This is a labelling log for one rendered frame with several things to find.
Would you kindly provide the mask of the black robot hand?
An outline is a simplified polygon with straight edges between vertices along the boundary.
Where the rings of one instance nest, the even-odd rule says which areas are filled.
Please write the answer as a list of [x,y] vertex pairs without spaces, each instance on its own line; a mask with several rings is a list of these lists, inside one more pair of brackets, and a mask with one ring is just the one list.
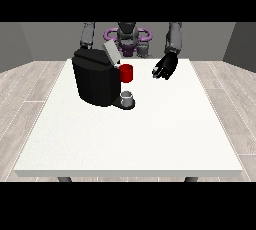
[[164,78],[168,80],[170,76],[174,73],[178,65],[178,56],[173,52],[167,53],[156,65],[159,67],[160,71],[158,75],[153,75],[154,78]]

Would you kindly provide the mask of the red pod holder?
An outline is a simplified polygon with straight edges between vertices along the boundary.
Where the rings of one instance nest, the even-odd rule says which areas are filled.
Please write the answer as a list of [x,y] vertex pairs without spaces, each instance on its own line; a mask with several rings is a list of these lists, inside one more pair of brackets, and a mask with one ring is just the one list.
[[120,81],[129,83],[133,80],[133,66],[130,64],[122,64],[119,66]]

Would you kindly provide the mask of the pale grey machine lid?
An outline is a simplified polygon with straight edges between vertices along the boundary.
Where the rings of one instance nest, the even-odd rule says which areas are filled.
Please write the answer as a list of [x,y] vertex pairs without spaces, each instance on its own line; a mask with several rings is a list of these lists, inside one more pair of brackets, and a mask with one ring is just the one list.
[[116,65],[120,61],[121,55],[113,40],[105,42],[103,44],[103,49],[107,53],[109,60],[113,65]]

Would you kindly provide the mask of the black coffee machine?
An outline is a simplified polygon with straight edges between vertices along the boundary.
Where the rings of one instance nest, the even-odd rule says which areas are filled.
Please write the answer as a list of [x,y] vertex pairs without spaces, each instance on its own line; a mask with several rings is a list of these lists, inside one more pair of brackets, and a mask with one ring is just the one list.
[[107,53],[98,49],[78,49],[72,65],[79,96],[85,102],[101,107],[116,106],[123,110],[135,107],[121,105],[121,82],[119,66],[114,66]]

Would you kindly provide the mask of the grey robot trunk, purple rings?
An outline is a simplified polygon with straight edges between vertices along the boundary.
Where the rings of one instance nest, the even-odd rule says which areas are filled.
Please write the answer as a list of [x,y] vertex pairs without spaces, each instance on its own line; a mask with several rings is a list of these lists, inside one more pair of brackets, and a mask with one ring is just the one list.
[[113,40],[124,57],[132,57],[133,53],[140,58],[149,57],[149,42],[152,32],[138,28],[135,22],[119,22],[117,28],[109,28],[104,34],[105,41]]

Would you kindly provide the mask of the small grey cup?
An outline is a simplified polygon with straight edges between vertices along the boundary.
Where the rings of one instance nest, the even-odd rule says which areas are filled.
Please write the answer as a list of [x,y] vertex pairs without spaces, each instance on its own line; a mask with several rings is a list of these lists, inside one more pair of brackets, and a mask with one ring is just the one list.
[[123,91],[120,94],[121,105],[124,107],[129,107],[133,103],[133,95],[130,91]]

